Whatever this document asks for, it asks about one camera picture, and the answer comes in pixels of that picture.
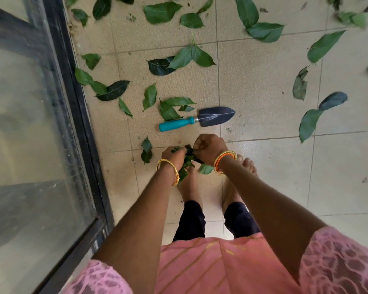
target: bangle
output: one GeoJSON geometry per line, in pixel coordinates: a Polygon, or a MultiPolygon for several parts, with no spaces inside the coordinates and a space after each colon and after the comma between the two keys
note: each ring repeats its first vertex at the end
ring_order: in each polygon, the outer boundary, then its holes
{"type": "Polygon", "coordinates": [[[176,180],[175,180],[175,182],[172,184],[172,186],[177,185],[177,184],[178,184],[178,181],[180,180],[180,176],[179,176],[179,174],[178,174],[178,171],[177,171],[176,166],[175,166],[171,161],[169,161],[169,160],[167,160],[167,159],[161,159],[161,160],[159,160],[159,161],[158,161],[158,164],[157,164],[157,170],[158,170],[158,166],[161,164],[161,162],[167,162],[167,163],[169,163],[170,165],[172,165],[172,166],[173,166],[173,169],[175,170],[175,174],[176,174],[176,180]]]}
{"type": "Polygon", "coordinates": [[[227,155],[232,156],[235,160],[237,159],[236,153],[232,150],[227,150],[226,152],[220,153],[220,155],[216,158],[216,160],[214,162],[214,171],[215,172],[223,174],[223,172],[218,168],[218,163],[221,161],[221,159],[223,157],[225,157],[227,155]]]}

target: pants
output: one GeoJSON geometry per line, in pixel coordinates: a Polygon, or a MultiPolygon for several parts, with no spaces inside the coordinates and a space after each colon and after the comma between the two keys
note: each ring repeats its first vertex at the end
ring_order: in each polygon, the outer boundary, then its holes
{"type": "MultiPolygon", "coordinates": [[[[226,209],[224,217],[225,226],[233,233],[234,238],[250,236],[260,232],[254,219],[242,202],[231,203],[226,209]]],[[[173,241],[205,237],[205,226],[206,221],[204,220],[204,214],[199,203],[196,201],[187,201],[184,203],[184,211],[180,217],[173,241]]]]}

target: floor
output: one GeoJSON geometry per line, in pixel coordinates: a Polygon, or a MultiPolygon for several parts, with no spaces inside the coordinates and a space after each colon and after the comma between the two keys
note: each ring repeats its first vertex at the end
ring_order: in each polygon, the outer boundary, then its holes
{"type": "MultiPolygon", "coordinates": [[[[171,22],[149,24],[142,7],[165,1],[135,0],[132,6],[113,1],[108,16],[98,22],[90,18],[84,28],[69,14],[79,66],[86,70],[80,54],[98,53],[101,61],[88,70],[95,80],[107,85],[119,79],[132,81],[123,99],[133,118],[125,116],[116,101],[99,101],[89,87],[84,88],[115,221],[138,198],[164,148],[193,144],[199,133],[215,133],[230,149],[254,160],[265,182],[368,246],[368,27],[348,28],[309,68],[303,102],[293,98],[292,86],[308,64],[307,50],[324,33],[341,26],[325,0],[254,0],[258,8],[269,11],[260,13],[260,21],[286,24],[283,36],[271,44],[245,33],[234,0],[215,0],[208,16],[202,15],[206,26],[195,30],[195,40],[217,65],[204,68],[191,62],[157,77],[149,72],[146,60],[175,55],[189,44],[192,30],[180,26],[179,18],[206,2],[176,0],[183,8],[171,22]],[[143,92],[153,83],[161,99],[187,96],[198,103],[197,109],[228,106],[236,115],[221,126],[193,125],[160,133],[158,103],[142,112],[143,92]],[[349,101],[324,113],[314,136],[300,144],[302,116],[335,91],[347,93],[349,101]],[[146,136],[154,157],[144,165],[140,154],[146,136]]],[[[78,0],[74,8],[91,15],[94,2],[78,0]]],[[[360,12],[367,5],[368,0],[344,0],[343,10],[360,12]]],[[[231,239],[221,212],[222,177],[211,173],[199,179],[206,236],[231,239]]],[[[182,209],[180,195],[172,188],[164,244],[171,242],[182,209]]]]}

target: sleeve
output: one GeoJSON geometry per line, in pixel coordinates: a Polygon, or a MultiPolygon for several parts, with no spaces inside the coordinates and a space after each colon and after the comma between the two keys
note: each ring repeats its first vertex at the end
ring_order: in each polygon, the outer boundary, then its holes
{"type": "Polygon", "coordinates": [[[90,260],[77,278],[61,294],[132,294],[128,283],[113,269],[98,260],[90,260]]]}
{"type": "Polygon", "coordinates": [[[303,294],[368,293],[368,248],[333,227],[312,236],[299,269],[303,294]]]}

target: blue plastic handle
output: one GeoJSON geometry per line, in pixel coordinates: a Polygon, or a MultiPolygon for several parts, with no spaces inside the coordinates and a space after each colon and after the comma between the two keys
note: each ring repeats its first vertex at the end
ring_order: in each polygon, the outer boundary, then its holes
{"type": "Polygon", "coordinates": [[[189,117],[187,119],[176,119],[174,121],[160,123],[159,127],[161,132],[165,132],[184,127],[185,125],[193,125],[194,123],[195,120],[193,119],[193,117],[189,117]]]}

